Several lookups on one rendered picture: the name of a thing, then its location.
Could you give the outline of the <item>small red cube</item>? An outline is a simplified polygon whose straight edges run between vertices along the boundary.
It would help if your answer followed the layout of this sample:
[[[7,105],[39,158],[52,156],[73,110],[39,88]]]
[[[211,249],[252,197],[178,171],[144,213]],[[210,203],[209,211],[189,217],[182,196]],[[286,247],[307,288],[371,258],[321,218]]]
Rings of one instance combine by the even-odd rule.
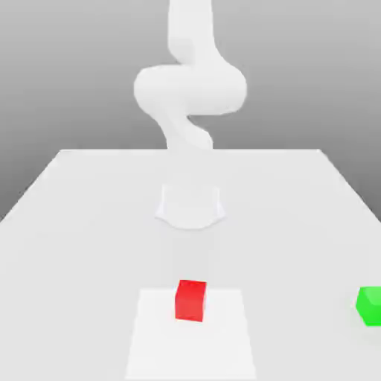
[[[175,294],[175,317],[180,320],[202,322],[205,311],[207,283],[180,280]]]

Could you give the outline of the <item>small green cube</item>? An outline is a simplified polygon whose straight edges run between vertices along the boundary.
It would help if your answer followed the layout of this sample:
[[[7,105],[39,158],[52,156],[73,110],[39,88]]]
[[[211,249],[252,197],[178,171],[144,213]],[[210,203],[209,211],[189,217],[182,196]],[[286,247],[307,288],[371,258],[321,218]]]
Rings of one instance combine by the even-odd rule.
[[[367,326],[381,327],[381,286],[362,286],[357,296],[356,310]]]

